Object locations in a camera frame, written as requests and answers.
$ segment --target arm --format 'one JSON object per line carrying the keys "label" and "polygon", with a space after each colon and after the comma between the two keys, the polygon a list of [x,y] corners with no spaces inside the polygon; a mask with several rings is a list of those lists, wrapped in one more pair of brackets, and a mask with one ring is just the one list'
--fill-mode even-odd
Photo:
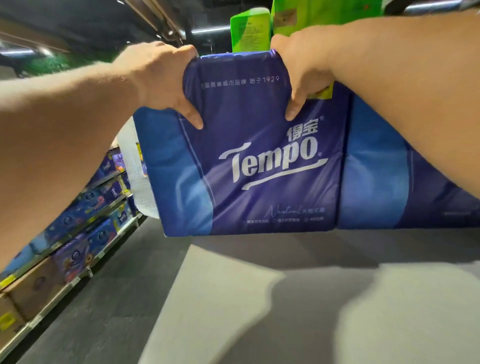
{"label": "arm", "polygon": [[306,95],[337,79],[437,169],[480,197],[480,15],[364,19],[275,36],[292,83],[291,120]]}
{"label": "arm", "polygon": [[142,43],[112,64],[0,83],[0,270],[85,187],[137,108],[172,107],[201,129],[182,90],[195,56]]}

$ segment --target person's left hand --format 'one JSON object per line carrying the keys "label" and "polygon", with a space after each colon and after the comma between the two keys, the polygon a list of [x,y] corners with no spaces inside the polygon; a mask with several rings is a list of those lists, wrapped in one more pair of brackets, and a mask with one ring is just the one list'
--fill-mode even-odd
{"label": "person's left hand", "polygon": [[172,108],[195,128],[204,123],[183,93],[183,73],[198,53],[194,46],[180,48],[163,42],[128,46],[112,63],[114,73],[125,76],[136,86],[140,105],[152,109]]}

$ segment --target brown label on green package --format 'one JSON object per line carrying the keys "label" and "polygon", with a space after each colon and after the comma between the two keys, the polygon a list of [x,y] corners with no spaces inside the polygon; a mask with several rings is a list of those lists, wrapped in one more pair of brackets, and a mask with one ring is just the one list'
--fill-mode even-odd
{"label": "brown label on green package", "polygon": [[273,26],[279,28],[287,25],[297,25],[297,9],[286,9],[275,13]]}

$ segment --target green tissue package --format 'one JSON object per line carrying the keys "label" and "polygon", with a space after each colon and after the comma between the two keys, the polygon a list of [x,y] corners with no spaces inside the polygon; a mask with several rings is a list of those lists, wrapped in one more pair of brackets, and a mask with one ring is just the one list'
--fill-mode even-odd
{"label": "green tissue package", "polygon": [[382,0],[274,0],[273,34],[289,36],[311,25],[345,24],[382,15]]}
{"label": "green tissue package", "polygon": [[253,8],[230,18],[232,51],[255,52],[270,49],[270,11]]}

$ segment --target forearm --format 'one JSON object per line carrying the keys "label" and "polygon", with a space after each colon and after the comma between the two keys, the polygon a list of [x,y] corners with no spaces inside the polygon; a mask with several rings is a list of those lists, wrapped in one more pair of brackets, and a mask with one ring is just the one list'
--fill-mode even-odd
{"label": "forearm", "polygon": [[480,16],[376,18],[338,27],[330,68],[426,159],[480,197]]}
{"label": "forearm", "polygon": [[83,189],[139,106],[134,85],[111,70],[0,83],[0,269]]}

